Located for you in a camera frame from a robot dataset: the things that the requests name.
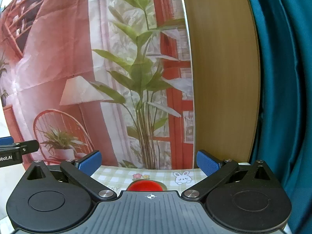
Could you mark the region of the checkered bunny tablecloth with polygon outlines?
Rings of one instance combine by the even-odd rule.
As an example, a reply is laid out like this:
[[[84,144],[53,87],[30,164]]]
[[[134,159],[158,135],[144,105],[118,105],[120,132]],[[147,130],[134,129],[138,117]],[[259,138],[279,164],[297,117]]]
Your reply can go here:
[[[128,186],[137,180],[159,181],[166,185],[168,190],[179,193],[195,185],[207,176],[202,170],[144,170],[137,168],[122,168],[114,166],[101,166],[92,178],[112,189],[117,194],[125,191]]]

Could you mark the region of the red bowl far left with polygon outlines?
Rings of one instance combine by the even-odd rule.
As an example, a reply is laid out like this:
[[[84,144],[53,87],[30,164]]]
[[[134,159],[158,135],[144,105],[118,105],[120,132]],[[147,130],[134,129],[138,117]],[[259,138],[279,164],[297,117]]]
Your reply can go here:
[[[134,191],[134,192],[146,192],[146,191],[163,191],[162,186],[155,182],[150,180],[137,180],[132,182],[128,188],[127,191]]]

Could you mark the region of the printed room backdrop cloth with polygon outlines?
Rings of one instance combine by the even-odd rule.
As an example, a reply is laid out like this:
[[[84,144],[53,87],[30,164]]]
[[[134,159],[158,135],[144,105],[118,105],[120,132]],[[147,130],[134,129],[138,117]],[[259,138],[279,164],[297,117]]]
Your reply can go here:
[[[1,0],[1,103],[29,165],[194,167],[183,0]]]

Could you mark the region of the wooden board panel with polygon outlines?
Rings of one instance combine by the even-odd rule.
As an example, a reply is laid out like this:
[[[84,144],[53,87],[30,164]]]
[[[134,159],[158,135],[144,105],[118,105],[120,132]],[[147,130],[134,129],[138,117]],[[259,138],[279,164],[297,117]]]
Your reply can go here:
[[[260,102],[260,54],[249,0],[183,0],[195,105],[195,149],[248,162]]]

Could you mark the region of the teal curtain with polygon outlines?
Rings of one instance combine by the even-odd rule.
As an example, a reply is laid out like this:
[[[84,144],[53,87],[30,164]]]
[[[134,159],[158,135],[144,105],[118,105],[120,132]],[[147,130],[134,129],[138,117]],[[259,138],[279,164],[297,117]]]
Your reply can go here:
[[[291,200],[293,233],[311,233],[311,0],[249,0],[261,103],[251,161],[264,160]]]

